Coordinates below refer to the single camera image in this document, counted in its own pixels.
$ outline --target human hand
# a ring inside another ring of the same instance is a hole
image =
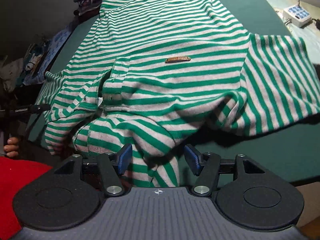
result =
[[[3,147],[3,150],[5,152],[7,152],[7,157],[9,158],[13,158],[13,157],[16,157],[18,156],[18,149],[19,149],[19,146],[18,146],[18,143],[19,143],[19,138],[17,137],[11,137],[8,139],[7,141],[8,145],[5,145]]]

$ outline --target green table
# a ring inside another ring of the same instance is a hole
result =
[[[290,35],[280,18],[266,0],[220,0],[232,14],[252,33]],[[51,68],[57,73],[65,68],[74,52],[94,23],[94,17],[79,25],[70,36]],[[44,118],[41,116],[33,127],[29,140],[46,147]],[[212,132],[207,138],[199,132],[189,139],[202,152],[215,152],[222,158],[246,154],[283,179],[294,182],[320,175],[320,124],[296,124],[263,137],[239,138],[223,132]],[[184,158],[180,158],[180,184],[191,185],[196,180]],[[222,186],[232,179],[220,176]]]

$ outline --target patterned fabric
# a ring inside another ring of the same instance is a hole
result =
[[[170,57],[190,61],[165,63]],[[137,186],[178,186],[170,149],[210,124],[253,136],[320,110],[305,44],[249,33],[219,0],[103,0],[70,60],[47,83],[45,138],[54,154],[73,135],[87,155],[133,145]]]
[[[42,84],[44,82],[44,72],[47,69],[48,65],[51,63],[53,58],[58,53],[59,49],[64,45],[64,43],[69,38],[72,33],[72,23],[66,26],[62,31],[59,31],[50,41],[50,45],[48,48],[48,53],[41,64],[41,67],[35,77],[33,77],[32,73],[28,74],[23,84],[26,86],[33,84]]]

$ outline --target circular pad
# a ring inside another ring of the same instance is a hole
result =
[[[215,202],[230,221],[253,230],[277,230],[297,222],[301,193],[276,176],[246,174],[225,185]]]
[[[14,197],[13,210],[27,227],[56,231],[86,221],[100,204],[89,184],[66,175],[35,180]]]
[[[36,198],[38,205],[44,208],[61,208],[72,200],[72,193],[62,187],[53,187],[40,191]]]
[[[269,208],[281,200],[279,192],[268,187],[252,187],[244,192],[244,199],[252,206]]]

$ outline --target wooden floor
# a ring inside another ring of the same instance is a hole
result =
[[[300,231],[311,239],[320,239],[320,217],[301,227]]]

